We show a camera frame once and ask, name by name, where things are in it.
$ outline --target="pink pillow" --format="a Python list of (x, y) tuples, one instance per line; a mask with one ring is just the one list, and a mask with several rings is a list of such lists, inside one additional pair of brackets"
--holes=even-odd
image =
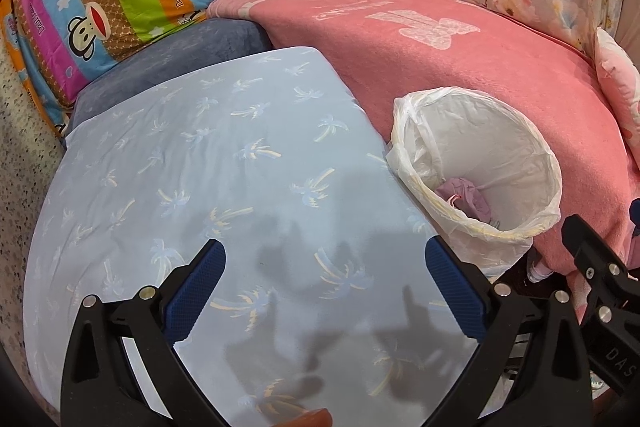
[(600, 89), (609, 100), (622, 137), (640, 166), (640, 73), (602, 28), (596, 32), (595, 62)]

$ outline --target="pink fleece blanket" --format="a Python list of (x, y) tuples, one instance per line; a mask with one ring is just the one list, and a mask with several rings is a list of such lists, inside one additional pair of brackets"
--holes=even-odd
[[(385, 139), (394, 99), (412, 91), (460, 86), (503, 100), (536, 124), (557, 155), (562, 216), (580, 214), (627, 261), (628, 208), (640, 173), (592, 64), (574, 49), (456, 0), (216, 0), (207, 13), (255, 21), (277, 48), (320, 50)], [(581, 313), (586, 286), (560, 225), (535, 245), (549, 268), (569, 275)]]

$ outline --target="gray speckled fabric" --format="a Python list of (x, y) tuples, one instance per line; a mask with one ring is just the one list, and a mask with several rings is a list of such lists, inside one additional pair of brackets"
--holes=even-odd
[(78, 95), (68, 130), (171, 78), (271, 49), (267, 34), (255, 22), (209, 19), (191, 25), (144, 48), (86, 86)]
[(22, 87), (1, 37), (0, 139), (0, 342), (27, 389), (57, 419), (27, 367), (22, 284), (31, 235), (63, 150)]

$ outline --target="light blue bedsheet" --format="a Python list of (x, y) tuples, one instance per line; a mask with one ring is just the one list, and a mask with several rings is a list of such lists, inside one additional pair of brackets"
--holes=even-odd
[(175, 347), (231, 425), (320, 407), (338, 426), (421, 425), (476, 343), (425, 267), (434, 231), (384, 155), (311, 48), (204, 68), (82, 123), (27, 267), (25, 340), (39, 390), (60, 403), (83, 296), (130, 298), (213, 237), (225, 274)]

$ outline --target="white plastic bag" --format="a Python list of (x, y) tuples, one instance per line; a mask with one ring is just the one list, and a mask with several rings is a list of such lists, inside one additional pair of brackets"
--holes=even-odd
[[(441, 87), (396, 98), (391, 146), (391, 168), (457, 256), (487, 277), (508, 270), (560, 219), (556, 156), (528, 118), (484, 92)], [(449, 178), (476, 185), (498, 229), (434, 192)]]

